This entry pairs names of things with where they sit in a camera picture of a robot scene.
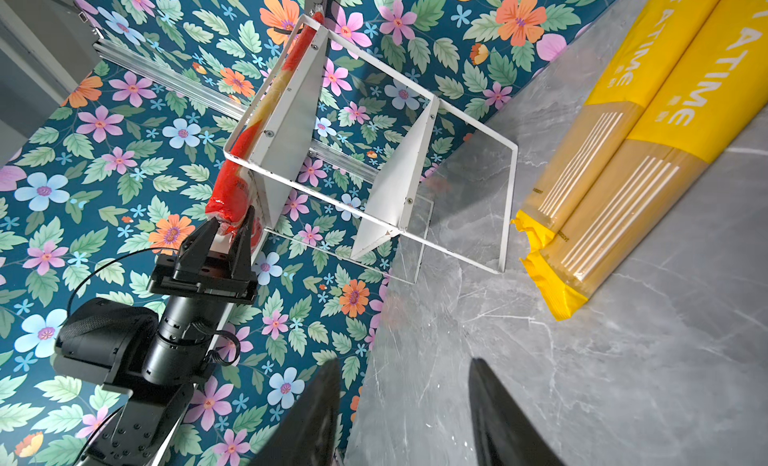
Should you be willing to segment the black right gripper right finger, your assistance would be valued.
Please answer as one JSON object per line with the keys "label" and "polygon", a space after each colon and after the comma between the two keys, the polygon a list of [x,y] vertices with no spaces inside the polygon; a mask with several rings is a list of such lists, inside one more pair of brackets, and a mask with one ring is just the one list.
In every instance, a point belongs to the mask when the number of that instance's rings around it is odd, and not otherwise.
{"label": "black right gripper right finger", "polygon": [[564,465],[482,358],[471,360],[468,393],[479,465]]}

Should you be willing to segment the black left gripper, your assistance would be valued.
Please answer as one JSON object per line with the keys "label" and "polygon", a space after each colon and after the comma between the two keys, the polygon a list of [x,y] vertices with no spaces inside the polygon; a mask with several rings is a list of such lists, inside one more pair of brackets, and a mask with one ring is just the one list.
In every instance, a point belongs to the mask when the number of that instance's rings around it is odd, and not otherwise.
{"label": "black left gripper", "polygon": [[154,294],[252,304],[258,282],[251,270],[256,212],[250,206],[234,236],[230,255],[210,252],[220,222],[210,218],[181,244],[178,256],[160,255],[150,275]]}

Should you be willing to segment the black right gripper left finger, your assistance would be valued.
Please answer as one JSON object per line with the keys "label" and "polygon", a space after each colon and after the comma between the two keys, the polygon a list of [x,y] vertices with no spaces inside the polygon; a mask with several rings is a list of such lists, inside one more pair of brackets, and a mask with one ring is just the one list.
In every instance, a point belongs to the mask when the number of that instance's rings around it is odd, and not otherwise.
{"label": "black right gripper left finger", "polygon": [[341,363],[327,361],[249,465],[332,465],[340,392]]}

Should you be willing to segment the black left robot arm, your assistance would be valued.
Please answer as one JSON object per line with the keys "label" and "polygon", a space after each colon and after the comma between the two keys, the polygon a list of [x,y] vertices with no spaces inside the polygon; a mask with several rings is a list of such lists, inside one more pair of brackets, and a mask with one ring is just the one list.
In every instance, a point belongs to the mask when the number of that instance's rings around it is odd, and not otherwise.
{"label": "black left robot arm", "polygon": [[166,297],[157,314],[106,298],[68,307],[55,339],[54,370],[126,396],[126,403],[88,434],[76,465],[150,465],[163,457],[197,386],[231,359],[225,326],[258,287],[251,266],[256,214],[248,208],[227,251],[213,245],[221,223],[208,220],[179,247],[158,247],[150,292]]}

